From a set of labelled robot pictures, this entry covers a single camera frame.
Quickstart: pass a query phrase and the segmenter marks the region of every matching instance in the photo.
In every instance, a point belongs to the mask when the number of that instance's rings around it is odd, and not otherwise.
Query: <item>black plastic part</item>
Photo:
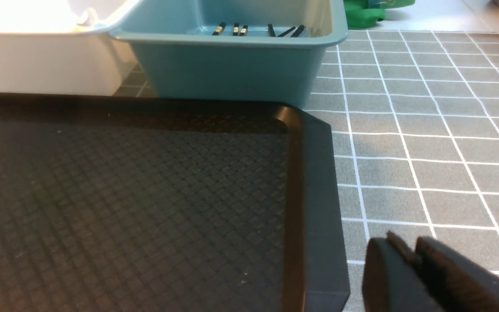
[[[340,311],[331,128],[283,104],[0,94],[0,311]]]
[[[301,33],[303,33],[304,29],[305,29],[305,26],[303,26],[303,25],[298,26],[298,29],[295,30],[295,32],[290,37],[292,37],[292,38],[299,37],[299,35],[301,35]]]
[[[247,25],[244,25],[242,27],[242,30],[240,30],[240,36],[245,36],[248,34],[248,26]]]
[[[237,36],[240,33],[240,24],[234,23],[234,28],[232,29],[232,35]]]
[[[284,37],[285,35],[291,33],[295,29],[295,26],[290,27],[289,30],[286,30],[285,32],[281,33],[279,37]]]
[[[269,36],[270,37],[276,37],[277,34],[275,34],[275,28],[273,28],[273,24],[267,25],[267,28],[269,30]]]
[[[499,277],[431,237],[417,239],[419,273],[445,311],[499,311]]]

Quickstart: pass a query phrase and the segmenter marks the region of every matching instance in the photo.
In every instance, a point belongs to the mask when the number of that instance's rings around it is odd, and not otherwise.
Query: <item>textured tray surface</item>
[[[0,311],[280,309],[283,123],[58,119],[0,111]]]

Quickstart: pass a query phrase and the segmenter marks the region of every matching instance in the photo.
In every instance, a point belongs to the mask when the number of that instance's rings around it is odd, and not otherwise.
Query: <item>green object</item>
[[[386,18],[385,9],[407,7],[415,0],[344,0],[348,28],[369,28]]]

